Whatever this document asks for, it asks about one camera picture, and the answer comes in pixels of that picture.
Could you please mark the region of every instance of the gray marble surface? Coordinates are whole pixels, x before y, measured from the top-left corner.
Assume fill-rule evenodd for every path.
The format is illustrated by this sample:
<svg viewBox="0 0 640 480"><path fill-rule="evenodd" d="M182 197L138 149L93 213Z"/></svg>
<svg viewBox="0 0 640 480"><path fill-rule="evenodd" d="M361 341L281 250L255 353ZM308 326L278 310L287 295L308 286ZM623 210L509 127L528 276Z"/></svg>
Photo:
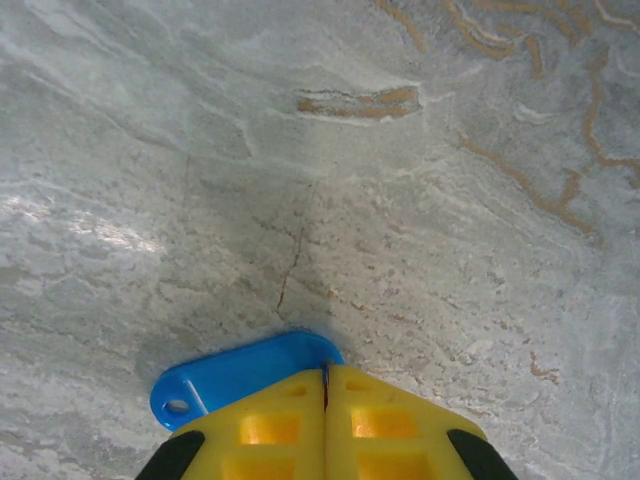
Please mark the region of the gray marble surface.
<svg viewBox="0 0 640 480"><path fill-rule="evenodd" d="M640 477L640 3L6 0L3 479L128 479L165 368L289 327Z"/></svg>

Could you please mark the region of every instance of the stone surface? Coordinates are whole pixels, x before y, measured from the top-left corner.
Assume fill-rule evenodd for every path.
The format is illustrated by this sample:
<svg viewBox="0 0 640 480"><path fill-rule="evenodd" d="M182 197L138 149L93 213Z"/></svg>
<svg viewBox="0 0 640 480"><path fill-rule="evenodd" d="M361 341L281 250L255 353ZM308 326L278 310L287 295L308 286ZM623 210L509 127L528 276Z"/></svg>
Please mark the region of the stone surface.
<svg viewBox="0 0 640 480"><path fill-rule="evenodd" d="M289 327L523 480L640 476L634 0L8 0L0 476L133 477Z"/></svg>

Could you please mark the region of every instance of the hole in tag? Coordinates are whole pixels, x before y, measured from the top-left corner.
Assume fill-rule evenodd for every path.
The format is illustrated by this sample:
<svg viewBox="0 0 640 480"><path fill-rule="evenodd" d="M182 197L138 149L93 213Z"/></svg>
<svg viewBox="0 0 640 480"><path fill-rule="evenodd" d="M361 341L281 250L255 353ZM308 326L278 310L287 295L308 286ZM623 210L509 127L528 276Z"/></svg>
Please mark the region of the hole in tag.
<svg viewBox="0 0 640 480"><path fill-rule="evenodd" d="M177 398L165 403L164 409L172 415L184 415L189 412L189 404Z"/></svg>

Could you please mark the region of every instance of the black rubber edge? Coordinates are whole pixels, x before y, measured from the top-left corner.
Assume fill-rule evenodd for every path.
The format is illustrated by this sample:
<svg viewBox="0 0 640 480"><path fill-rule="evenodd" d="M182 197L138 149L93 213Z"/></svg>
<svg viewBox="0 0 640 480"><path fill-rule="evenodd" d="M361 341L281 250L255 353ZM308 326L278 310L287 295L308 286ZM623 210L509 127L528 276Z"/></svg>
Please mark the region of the black rubber edge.
<svg viewBox="0 0 640 480"><path fill-rule="evenodd" d="M449 441L473 480L518 480L493 446L464 430L449 430Z"/></svg>
<svg viewBox="0 0 640 480"><path fill-rule="evenodd" d="M204 433L185 432L156 450L136 480L180 480L204 443Z"/></svg>

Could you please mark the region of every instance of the yellow robot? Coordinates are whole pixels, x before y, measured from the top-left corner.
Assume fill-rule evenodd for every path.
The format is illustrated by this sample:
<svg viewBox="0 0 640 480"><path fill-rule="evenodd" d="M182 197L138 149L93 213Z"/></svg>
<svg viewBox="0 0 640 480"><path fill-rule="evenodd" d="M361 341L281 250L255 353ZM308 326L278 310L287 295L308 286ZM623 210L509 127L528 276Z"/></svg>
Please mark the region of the yellow robot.
<svg viewBox="0 0 640 480"><path fill-rule="evenodd" d="M332 365L182 426L136 480L517 479L473 422Z"/></svg>

